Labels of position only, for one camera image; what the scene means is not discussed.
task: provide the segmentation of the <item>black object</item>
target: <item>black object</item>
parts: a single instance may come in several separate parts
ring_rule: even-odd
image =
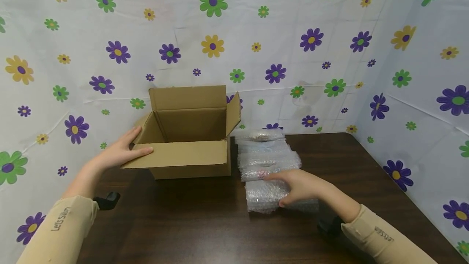
[[[111,192],[107,195],[106,199],[101,197],[93,198],[99,206],[99,210],[112,210],[117,205],[118,200],[121,198],[121,194],[117,192]]]

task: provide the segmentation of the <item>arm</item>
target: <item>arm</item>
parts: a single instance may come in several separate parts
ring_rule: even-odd
[[[128,131],[86,163],[38,227],[17,264],[77,262],[83,239],[98,212],[98,204],[92,198],[101,175],[106,169],[152,152],[152,148],[129,150],[129,144],[141,130],[138,127]]]
[[[265,180],[283,180],[290,193],[280,207],[297,200],[320,199],[345,222],[342,231],[378,264],[436,264],[429,255],[378,215],[337,189],[333,184],[300,169],[271,174]]]

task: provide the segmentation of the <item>purple flower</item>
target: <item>purple flower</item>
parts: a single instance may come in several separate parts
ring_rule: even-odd
[[[67,166],[62,166],[61,168],[58,169],[57,174],[59,176],[64,176],[67,173],[67,171],[68,171]]]
[[[179,48],[175,48],[173,44],[169,44],[166,46],[166,44],[163,44],[161,47],[163,49],[160,49],[160,54],[161,54],[161,60],[166,60],[168,64],[177,62],[178,58],[181,58],[181,54],[179,54]]]
[[[99,76],[98,78],[91,77],[91,79],[93,81],[90,81],[90,85],[93,86],[95,91],[101,91],[101,94],[112,94],[112,90],[115,89],[114,85],[111,85],[112,81],[110,79],[105,79],[103,76]]]
[[[316,46],[319,46],[322,44],[322,41],[320,40],[324,36],[324,33],[320,33],[320,29],[316,28],[316,30],[313,29],[308,29],[308,32],[306,34],[303,34],[301,36],[301,39],[303,42],[300,43],[300,47],[304,47],[303,51],[314,51],[316,49]]]
[[[384,113],[389,111],[389,106],[383,105],[386,102],[386,97],[383,94],[375,95],[373,97],[374,102],[370,103],[370,107],[373,109],[371,111],[371,116],[373,116],[373,120],[376,118],[384,119]]]
[[[71,137],[72,144],[75,144],[75,141],[78,145],[81,144],[80,139],[86,138],[86,130],[90,128],[89,124],[85,124],[83,116],[79,116],[76,120],[73,115],[68,116],[69,120],[65,121],[65,126],[67,129],[65,130],[65,134],[67,137]]]
[[[458,116],[463,112],[469,114],[469,91],[466,92],[466,86],[459,85],[456,89],[444,89],[444,97],[438,97],[438,103],[444,103],[440,110],[447,111],[451,109],[451,114]]]
[[[268,79],[269,83],[271,83],[271,84],[274,81],[276,83],[280,83],[280,79],[285,78],[285,72],[286,71],[287,71],[287,69],[285,67],[282,68],[282,64],[278,64],[277,66],[275,66],[275,64],[272,64],[270,66],[270,69],[265,71],[265,73],[267,74],[265,76],[265,79]]]
[[[106,47],[106,51],[109,52],[109,58],[115,59],[117,63],[127,63],[127,58],[130,58],[130,54],[127,53],[127,46],[121,46],[119,41],[112,43],[111,41],[107,42],[109,44]]]
[[[404,192],[407,192],[405,185],[409,187],[414,185],[414,181],[408,178],[412,172],[410,169],[404,168],[404,163],[401,160],[397,160],[395,164],[392,160],[388,160],[388,165],[383,166],[383,169]]]
[[[262,129],[270,130],[272,128],[280,128],[281,130],[283,130],[283,126],[278,126],[278,123],[274,123],[274,125],[268,124],[268,125],[266,125],[266,128],[262,128]]]
[[[31,115],[31,109],[29,106],[21,106],[18,107],[18,113],[20,116],[28,117],[28,115]]]
[[[303,118],[303,122],[301,124],[304,125],[305,128],[307,128],[308,126],[312,128],[314,125],[318,124],[318,120],[319,119],[317,119],[314,115],[307,115],[305,118]]]
[[[42,212],[37,212],[36,216],[28,216],[26,219],[26,224],[18,227],[18,232],[21,233],[17,238],[16,242],[23,242],[23,245],[27,245],[32,236],[36,233],[36,230],[39,228],[41,223],[46,218],[46,215],[42,215]]]
[[[352,44],[351,44],[351,49],[353,49],[353,52],[356,52],[357,50],[359,52],[363,51],[364,47],[368,47],[370,45],[371,40],[371,35],[369,31],[366,31],[365,33],[360,32],[358,33],[358,37],[354,37],[352,39]]]
[[[453,225],[456,228],[463,226],[469,231],[469,204],[462,202],[459,205],[455,200],[451,200],[449,205],[443,205],[445,212],[443,216],[448,220],[453,220]]]

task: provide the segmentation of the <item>box flap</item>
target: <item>box flap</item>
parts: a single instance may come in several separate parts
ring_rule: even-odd
[[[151,168],[181,165],[218,165],[228,161],[226,140],[185,143],[138,144],[134,149],[153,147],[153,152],[127,162],[121,168]]]
[[[225,86],[151,88],[148,94],[154,111],[226,107]]]
[[[226,136],[235,129],[241,121],[241,107],[239,93],[236,92],[232,100],[226,105]]]

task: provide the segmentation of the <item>stack of bubble-wrapped items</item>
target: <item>stack of bubble-wrapped items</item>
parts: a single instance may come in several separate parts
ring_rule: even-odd
[[[246,182],[248,211],[270,214],[290,189],[283,181],[263,178],[274,172],[299,169],[300,157],[290,149],[280,129],[243,130],[237,133],[235,142],[241,181]],[[296,202],[287,208],[316,212],[318,201]]]

